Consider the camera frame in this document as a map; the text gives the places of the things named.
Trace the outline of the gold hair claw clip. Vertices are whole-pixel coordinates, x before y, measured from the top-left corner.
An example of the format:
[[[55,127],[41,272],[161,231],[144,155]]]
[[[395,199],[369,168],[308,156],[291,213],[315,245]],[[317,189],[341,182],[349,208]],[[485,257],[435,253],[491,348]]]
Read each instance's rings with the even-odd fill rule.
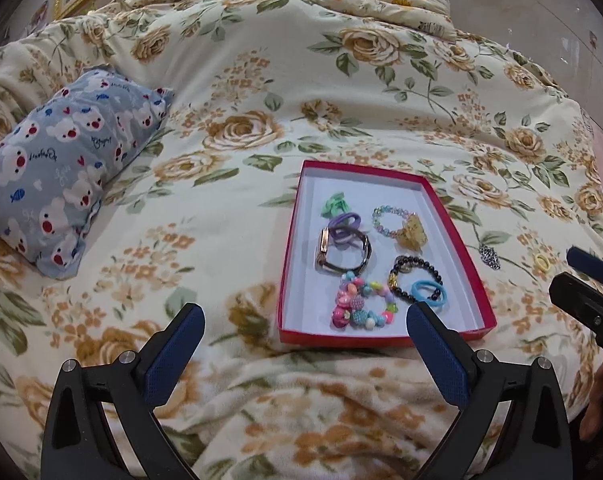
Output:
[[[398,244],[413,252],[422,252],[428,238],[417,214],[408,214],[402,227],[396,233]]]

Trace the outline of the rose gold wrist watch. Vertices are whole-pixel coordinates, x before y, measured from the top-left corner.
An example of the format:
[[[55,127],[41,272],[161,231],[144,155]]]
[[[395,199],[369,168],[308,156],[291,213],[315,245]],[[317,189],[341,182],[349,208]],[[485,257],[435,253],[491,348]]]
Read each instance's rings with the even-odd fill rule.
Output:
[[[315,267],[333,274],[360,275],[372,258],[370,237],[359,229],[324,228],[315,252]]]

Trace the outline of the silver rhinestone brooch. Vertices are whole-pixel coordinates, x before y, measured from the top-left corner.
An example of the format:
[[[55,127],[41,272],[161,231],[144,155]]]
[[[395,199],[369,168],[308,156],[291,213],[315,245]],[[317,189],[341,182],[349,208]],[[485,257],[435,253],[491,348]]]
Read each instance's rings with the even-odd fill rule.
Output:
[[[488,268],[498,271],[501,269],[501,261],[499,255],[495,251],[495,248],[481,243],[478,246],[478,253],[482,263],[486,264]]]

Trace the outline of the red jewelry box tray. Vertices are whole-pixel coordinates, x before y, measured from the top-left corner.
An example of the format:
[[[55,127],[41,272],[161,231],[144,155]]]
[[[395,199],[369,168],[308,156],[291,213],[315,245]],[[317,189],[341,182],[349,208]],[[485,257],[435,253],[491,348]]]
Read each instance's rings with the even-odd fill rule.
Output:
[[[399,300],[393,321],[375,330],[352,326],[337,328],[332,311],[341,275],[315,267],[321,231],[329,220],[321,214],[330,198],[343,196],[361,219],[360,229],[370,237],[372,258],[361,275],[385,283],[395,259],[403,250],[397,242],[374,229],[372,212],[385,207],[381,223],[397,230],[400,211],[417,214],[428,241],[420,257],[431,263],[443,279],[447,298],[436,310],[445,325],[467,340],[486,336],[497,325],[476,266],[466,250],[445,206],[423,177],[404,172],[307,160],[298,182],[297,197],[288,230],[277,323],[285,344],[305,347],[381,348],[408,346],[405,327],[408,304]]]

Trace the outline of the blue bear print pillow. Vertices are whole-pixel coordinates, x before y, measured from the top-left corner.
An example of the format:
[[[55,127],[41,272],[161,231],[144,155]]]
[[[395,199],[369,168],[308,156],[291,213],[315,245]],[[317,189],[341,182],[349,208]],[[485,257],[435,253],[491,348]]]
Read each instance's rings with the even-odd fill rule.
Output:
[[[105,186],[162,126],[174,92],[94,68],[0,141],[0,238],[47,278],[71,278]]]

